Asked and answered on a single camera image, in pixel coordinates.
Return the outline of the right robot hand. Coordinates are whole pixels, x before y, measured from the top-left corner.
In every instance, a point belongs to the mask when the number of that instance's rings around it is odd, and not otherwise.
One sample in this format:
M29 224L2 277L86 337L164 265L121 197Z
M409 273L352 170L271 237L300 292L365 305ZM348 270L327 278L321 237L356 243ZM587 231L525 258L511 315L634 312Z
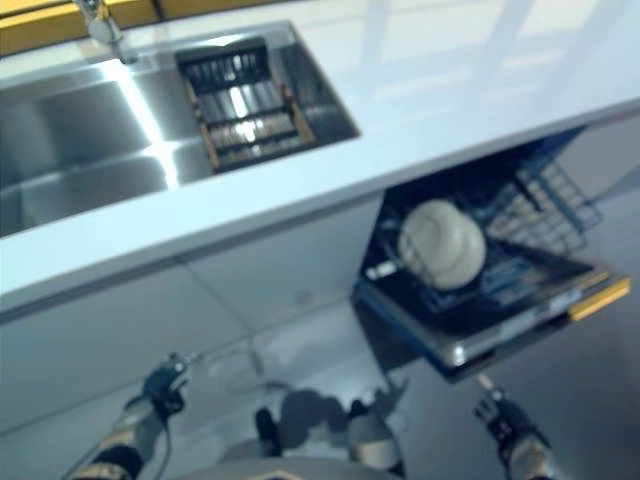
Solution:
M522 438L536 431L529 416L507 393L486 374L477 376L483 396L473 409L474 416L485 426L504 456Z

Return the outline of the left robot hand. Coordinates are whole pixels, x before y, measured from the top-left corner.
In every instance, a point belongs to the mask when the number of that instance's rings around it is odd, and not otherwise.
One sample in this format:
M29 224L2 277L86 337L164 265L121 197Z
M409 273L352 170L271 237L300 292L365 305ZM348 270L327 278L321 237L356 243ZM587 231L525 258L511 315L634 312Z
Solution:
M189 370L197 357L196 353L169 353L144 380L142 395L151 401L162 418L167 419L184 409L182 389L189 382Z

